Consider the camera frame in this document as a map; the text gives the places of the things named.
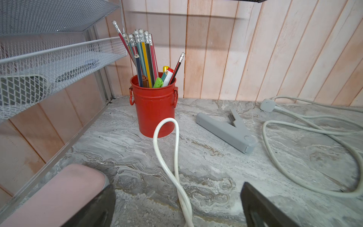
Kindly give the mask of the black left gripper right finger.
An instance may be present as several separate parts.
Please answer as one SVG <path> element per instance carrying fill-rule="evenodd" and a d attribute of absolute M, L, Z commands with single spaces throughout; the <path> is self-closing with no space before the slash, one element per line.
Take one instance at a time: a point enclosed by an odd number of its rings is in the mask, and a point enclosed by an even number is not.
<path fill-rule="evenodd" d="M 291 218 L 263 196 L 249 182 L 245 182 L 240 194 L 247 226 L 249 227 L 297 227 Z"/>

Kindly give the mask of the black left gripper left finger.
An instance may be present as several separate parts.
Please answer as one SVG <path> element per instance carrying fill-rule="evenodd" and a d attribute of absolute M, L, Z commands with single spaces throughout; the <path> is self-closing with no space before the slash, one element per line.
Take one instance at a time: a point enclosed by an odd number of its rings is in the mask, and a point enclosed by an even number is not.
<path fill-rule="evenodd" d="M 62 227 L 109 227 L 112 223 L 115 203 L 115 190 L 110 184 Z"/>

